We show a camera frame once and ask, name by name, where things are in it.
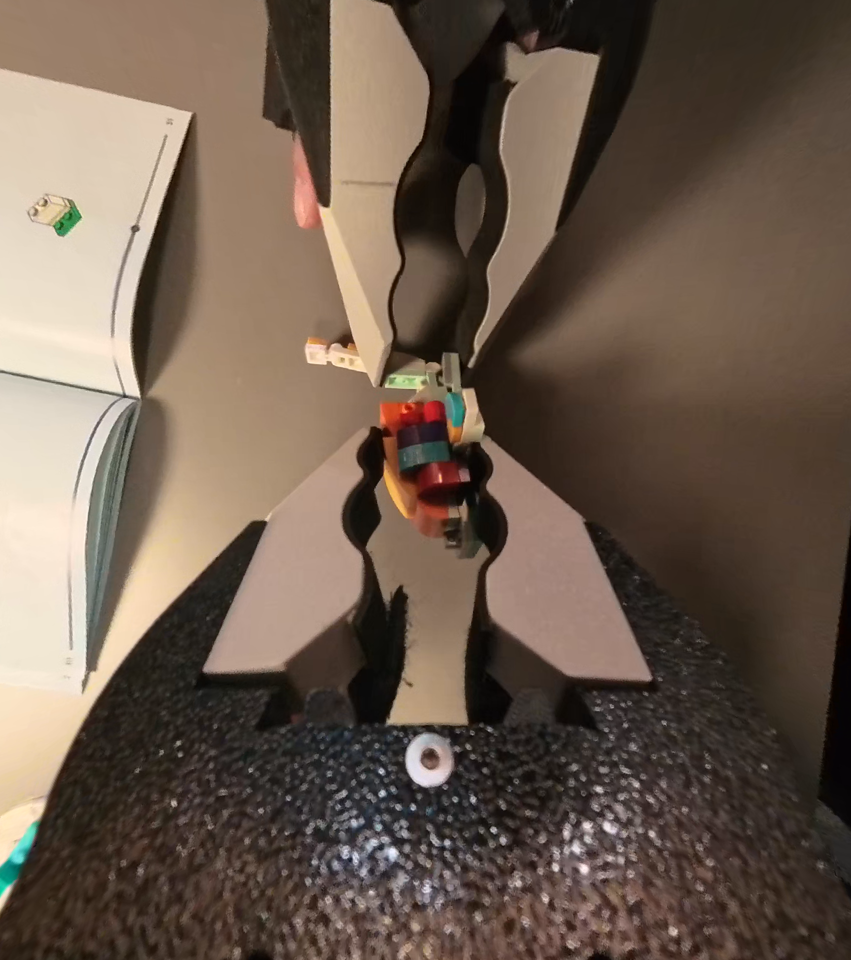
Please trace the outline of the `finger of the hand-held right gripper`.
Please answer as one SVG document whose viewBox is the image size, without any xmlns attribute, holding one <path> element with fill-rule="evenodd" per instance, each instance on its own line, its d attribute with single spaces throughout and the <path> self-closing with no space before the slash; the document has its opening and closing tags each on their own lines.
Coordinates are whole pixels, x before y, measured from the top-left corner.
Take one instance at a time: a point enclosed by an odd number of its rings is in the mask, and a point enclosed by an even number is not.
<svg viewBox="0 0 851 960">
<path fill-rule="evenodd" d="M 467 253 L 461 357 L 473 370 L 558 230 L 600 55 L 505 43 L 482 114 L 482 218 Z"/>
<path fill-rule="evenodd" d="M 459 2 L 333 1 L 328 11 L 328 203 L 323 234 L 352 341 L 375 387 L 388 378 L 404 268 L 400 186 L 427 127 L 428 64 L 453 54 Z"/>
</svg>

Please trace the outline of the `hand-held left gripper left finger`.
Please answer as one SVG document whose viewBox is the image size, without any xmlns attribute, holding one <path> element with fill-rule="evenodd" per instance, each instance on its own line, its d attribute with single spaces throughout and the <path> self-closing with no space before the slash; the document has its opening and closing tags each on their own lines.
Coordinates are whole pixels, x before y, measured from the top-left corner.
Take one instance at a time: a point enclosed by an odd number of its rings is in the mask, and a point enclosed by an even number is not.
<svg viewBox="0 0 851 960">
<path fill-rule="evenodd" d="M 203 665 L 211 683 L 266 684 L 293 698 L 349 691 L 384 631 L 368 551 L 382 520 L 382 432 L 357 431 L 266 519 Z"/>
</svg>

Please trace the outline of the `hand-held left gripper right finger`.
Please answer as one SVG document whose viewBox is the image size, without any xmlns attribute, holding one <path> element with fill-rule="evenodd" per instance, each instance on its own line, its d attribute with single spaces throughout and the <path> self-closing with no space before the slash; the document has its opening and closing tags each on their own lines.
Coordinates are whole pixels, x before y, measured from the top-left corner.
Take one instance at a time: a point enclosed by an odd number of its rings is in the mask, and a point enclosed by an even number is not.
<svg viewBox="0 0 851 960">
<path fill-rule="evenodd" d="M 470 518 L 488 551 L 470 622 L 470 704 L 547 706 L 654 678 L 583 517 L 500 445 L 470 448 Z"/>
</svg>

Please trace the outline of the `multicoloured lego model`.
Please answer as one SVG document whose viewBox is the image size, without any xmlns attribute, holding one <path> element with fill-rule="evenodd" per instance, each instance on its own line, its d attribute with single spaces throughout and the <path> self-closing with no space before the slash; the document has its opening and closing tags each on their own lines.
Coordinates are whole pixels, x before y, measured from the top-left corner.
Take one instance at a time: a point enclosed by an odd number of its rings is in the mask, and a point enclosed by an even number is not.
<svg viewBox="0 0 851 960">
<path fill-rule="evenodd" d="M 480 551 L 480 468 L 485 422 L 473 388 L 379 407 L 383 479 L 396 510 L 424 537 L 460 559 Z"/>
</svg>

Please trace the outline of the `pale green lego stand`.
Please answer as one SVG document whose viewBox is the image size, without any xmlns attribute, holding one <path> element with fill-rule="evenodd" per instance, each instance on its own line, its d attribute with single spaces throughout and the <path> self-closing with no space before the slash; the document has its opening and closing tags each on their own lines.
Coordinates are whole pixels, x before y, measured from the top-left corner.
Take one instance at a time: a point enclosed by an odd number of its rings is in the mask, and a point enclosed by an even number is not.
<svg viewBox="0 0 851 960">
<path fill-rule="evenodd" d="M 352 342 L 330 342 L 310 337 L 304 344 L 304 358 L 312 366 L 331 366 L 371 378 L 358 347 Z M 439 362 L 394 353 L 389 362 L 392 366 L 378 382 L 382 389 L 425 392 L 429 396 L 461 391 L 462 365 L 455 352 L 444 352 Z"/>
</svg>

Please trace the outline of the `lego instruction booklet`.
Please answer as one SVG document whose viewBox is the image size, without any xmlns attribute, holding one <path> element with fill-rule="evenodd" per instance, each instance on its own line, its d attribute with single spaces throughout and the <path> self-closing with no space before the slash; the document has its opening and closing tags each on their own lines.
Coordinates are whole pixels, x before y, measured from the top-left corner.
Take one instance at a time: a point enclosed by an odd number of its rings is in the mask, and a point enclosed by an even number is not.
<svg viewBox="0 0 851 960">
<path fill-rule="evenodd" d="M 192 113 L 0 68 L 0 683 L 82 692 L 141 411 L 134 319 Z"/>
</svg>

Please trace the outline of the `person's right hand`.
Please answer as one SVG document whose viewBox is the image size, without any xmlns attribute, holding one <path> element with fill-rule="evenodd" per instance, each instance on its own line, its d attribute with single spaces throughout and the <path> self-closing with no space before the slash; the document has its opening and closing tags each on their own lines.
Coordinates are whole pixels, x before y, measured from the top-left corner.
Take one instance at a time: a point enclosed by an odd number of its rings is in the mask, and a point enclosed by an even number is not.
<svg viewBox="0 0 851 960">
<path fill-rule="evenodd" d="M 312 179 L 304 146 L 295 133 L 292 137 L 292 209 L 296 224 L 303 230 L 321 227 L 320 202 Z"/>
</svg>

